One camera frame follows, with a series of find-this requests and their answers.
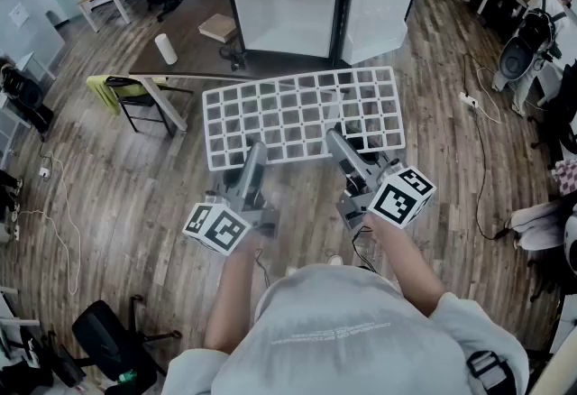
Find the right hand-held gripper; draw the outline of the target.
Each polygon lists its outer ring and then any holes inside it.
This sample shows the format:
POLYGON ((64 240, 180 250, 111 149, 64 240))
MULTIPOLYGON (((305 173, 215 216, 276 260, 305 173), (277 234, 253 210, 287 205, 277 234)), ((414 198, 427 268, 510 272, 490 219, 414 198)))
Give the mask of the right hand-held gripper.
POLYGON ((407 227, 436 192, 435 184, 399 158, 366 152, 336 129, 325 135, 328 151, 345 175, 345 189, 336 205, 345 226, 354 230, 371 213, 398 228, 407 227))

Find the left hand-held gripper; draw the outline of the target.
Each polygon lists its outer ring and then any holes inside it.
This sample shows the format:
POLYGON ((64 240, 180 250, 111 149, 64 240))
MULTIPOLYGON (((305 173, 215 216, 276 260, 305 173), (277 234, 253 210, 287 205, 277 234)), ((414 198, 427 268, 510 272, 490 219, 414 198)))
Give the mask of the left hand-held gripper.
POLYGON ((243 167, 223 172, 204 200, 194 205, 183 235, 225 256, 251 231, 275 238, 279 210, 261 193, 266 163, 266 145, 255 142, 243 167))

